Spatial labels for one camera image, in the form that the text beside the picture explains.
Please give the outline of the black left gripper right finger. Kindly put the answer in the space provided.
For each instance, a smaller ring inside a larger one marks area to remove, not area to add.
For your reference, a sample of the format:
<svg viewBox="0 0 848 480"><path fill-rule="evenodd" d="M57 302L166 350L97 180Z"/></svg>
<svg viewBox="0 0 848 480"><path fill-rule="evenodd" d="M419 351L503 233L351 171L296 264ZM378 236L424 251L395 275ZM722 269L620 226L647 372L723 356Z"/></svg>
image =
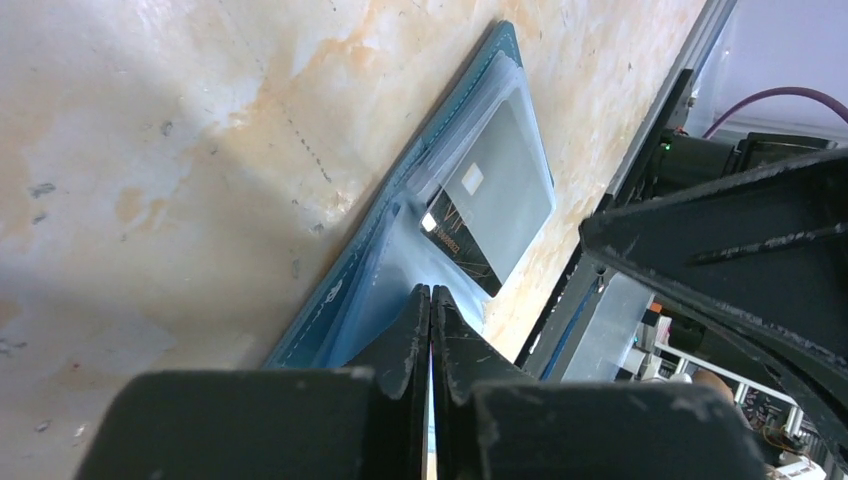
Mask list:
<svg viewBox="0 0 848 480"><path fill-rule="evenodd" d="M685 383L543 382L459 312L431 310L441 479L762 479L759 447L731 405Z"/></svg>

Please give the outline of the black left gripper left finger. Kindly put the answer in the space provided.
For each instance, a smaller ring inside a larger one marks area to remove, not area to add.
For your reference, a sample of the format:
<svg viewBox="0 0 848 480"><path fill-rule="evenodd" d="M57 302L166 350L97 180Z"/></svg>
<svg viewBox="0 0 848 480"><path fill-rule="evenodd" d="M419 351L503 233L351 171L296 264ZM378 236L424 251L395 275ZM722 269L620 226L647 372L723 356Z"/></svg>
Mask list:
<svg viewBox="0 0 848 480"><path fill-rule="evenodd" d="M431 293L336 368L160 371L115 397L80 479L422 479Z"/></svg>

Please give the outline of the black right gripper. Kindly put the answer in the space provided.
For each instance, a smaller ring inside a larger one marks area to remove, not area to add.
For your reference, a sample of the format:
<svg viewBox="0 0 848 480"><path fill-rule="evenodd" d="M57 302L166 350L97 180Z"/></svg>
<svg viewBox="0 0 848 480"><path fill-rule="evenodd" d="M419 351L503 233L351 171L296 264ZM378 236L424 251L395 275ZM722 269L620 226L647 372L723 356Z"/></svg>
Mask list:
<svg viewBox="0 0 848 480"><path fill-rule="evenodd" d="M836 147L758 132L728 144L667 129L635 197L684 191L595 214L579 232L588 255L762 365L843 458L847 153Z"/></svg>

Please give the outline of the blue card holder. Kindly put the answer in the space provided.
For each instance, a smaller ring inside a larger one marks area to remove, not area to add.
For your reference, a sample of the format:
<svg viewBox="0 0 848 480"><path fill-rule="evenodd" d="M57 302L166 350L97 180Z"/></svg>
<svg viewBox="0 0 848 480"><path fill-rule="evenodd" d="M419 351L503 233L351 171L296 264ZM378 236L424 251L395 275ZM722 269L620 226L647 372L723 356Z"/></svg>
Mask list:
<svg viewBox="0 0 848 480"><path fill-rule="evenodd" d="M265 361L266 368L339 367L383 333L417 285L450 289L485 328L489 297L421 232L429 204L504 101L538 131L515 27L497 23L424 130L389 171L358 230Z"/></svg>

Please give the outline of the aluminium frame rail front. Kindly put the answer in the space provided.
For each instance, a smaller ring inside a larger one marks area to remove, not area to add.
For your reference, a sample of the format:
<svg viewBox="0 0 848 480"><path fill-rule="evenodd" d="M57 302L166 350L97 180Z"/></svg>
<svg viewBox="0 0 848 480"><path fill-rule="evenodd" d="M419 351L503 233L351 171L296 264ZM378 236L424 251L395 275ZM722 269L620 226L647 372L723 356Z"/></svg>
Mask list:
<svg viewBox="0 0 848 480"><path fill-rule="evenodd" d="M648 149L672 119L685 119L692 85L736 4L709 1L688 34L596 212L633 201ZM653 299L638 282L575 248L515 361L542 381L612 381Z"/></svg>

